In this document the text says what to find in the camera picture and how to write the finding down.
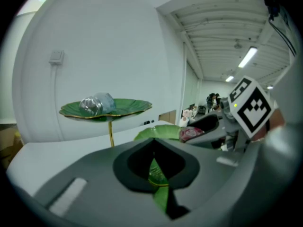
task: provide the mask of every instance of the desk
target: desk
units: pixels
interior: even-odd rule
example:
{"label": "desk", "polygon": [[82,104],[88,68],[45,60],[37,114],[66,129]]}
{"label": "desk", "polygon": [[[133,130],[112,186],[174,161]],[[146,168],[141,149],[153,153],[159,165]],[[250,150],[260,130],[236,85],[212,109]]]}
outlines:
{"label": "desk", "polygon": [[[115,147],[133,141],[146,128],[162,124],[171,123],[157,121],[114,133]],[[12,184],[34,196],[43,184],[63,169],[89,153],[106,148],[110,148],[109,135],[82,140],[28,143],[14,157],[6,173]]]}

